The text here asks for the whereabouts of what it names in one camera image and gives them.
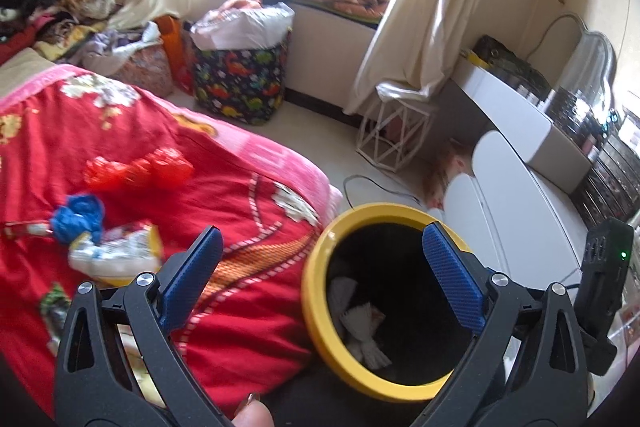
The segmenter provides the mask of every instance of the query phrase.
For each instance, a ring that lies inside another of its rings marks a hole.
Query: orange bag
[[[184,60],[180,21],[170,15],[163,15],[154,22],[160,30],[162,44],[169,60],[169,68],[174,82],[185,92],[193,94],[193,76]]]

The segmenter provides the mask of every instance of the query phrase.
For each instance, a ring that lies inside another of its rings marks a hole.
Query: blue gripper pad
[[[158,323],[166,335],[184,327],[193,306],[222,257],[222,234],[211,227],[193,243],[187,259],[159,297],[162,314]]]
[[[484,296],[460,261],[460,250],[435,223],[422,233],[422,250],[460,325],[479,335],[486,322]]]

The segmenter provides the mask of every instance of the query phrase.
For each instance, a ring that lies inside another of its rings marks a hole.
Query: dinosaur print storage bag
[[[266,123],[282,104],[291,30],[279,44],[253,50],[201,50],[193,45],[196,100],[244,123]]]

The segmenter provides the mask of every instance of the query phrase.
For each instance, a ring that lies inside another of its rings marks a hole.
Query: electrical wire
[[[355,180],[355,179],[363,179],[363,180],[367,180],[371,183],[373,183],[376,187],[381,188],[382,190],[384,190],[385,192],[388,192],[389,194],[393,194],[395,196],[400,196],[403,198],[409,198],[411,200],[414,200],[415,203],[419,204],[420,206],[422,206],[422,203],[420,203],[420,200],[418,198],[416,198],[414,195],[409,194],[408,192],[399,192],[398,190],[390,190],[389,188],[383,187],[382,185],[380,185],[378,182],[373,181],[371,178],[364,176],[362,174],[352,174],[351,176],[347,176],[344,181],[342,182],[342,191],[344,192],[344,197],[347,200],[347,203],[349,203],[349,206],[351,208],[353,208],[353,204],[351,203],[351,200],[349,199],[349,193],[347,191],[347,183],[349,183],[351,180]]]
[[[572,12],[563,13],[561,16],[556,17],[556,18],[553,20],[553,22],[552,22],[549,26],[547,26],[547,27],[546,27],[546,30],[545,30],[545,32],[542,34],[542,38],[538,41],[538,44],[536,44],[536,47],[535,47],[535,48],[533,48],[533,49],[529,52],[529,54],[527,54],[527,56],[526,56],[526,57],[524,57],[524,59],[528,61],[528,60],[531,58],[531,55],[533,55],[536,51],[538,51],[538,50],[540,49],[540,46],[542,46],[542,43],[543,43],[543,42],[545,41],[545,39],[546,39],[546,36],[547,36],[547,35],[548,35],[548,33],[551,31],[551,28],[553,28],[553,27],[554,27],[554,25],[555,25],[558,21],[561,21],[562,19],[567,19],[567,18],[569,18],[569,19],[573,19],[573,20],[575,21],[575,23],[576,23],[578,26],[580,26],[580,32],[581,32],[581,33],[584,33],[584,32],[586,32],[586,31],[587,31],[587,26],[586,26],[586,24],[584,23],[584,21],[582,20],[582,18],[581,18],[579,15],[577,15],[577,14],[575,14],[575,13],[572,13]]]

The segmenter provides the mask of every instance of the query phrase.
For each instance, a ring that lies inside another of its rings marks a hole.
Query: yellow trash can
[[[422,253],[422,230],[433,221],[402,204],[364,204],[324,230],[306,263],[302,306],[314,345],[342,380],[368,396],[392,402],[432,399],[471,340]],[[386,315],[376,338],[392,361],[388,371],[369,371],[338,336],[327,304],[328,284],[338,276],[364,286],[371,304]]]

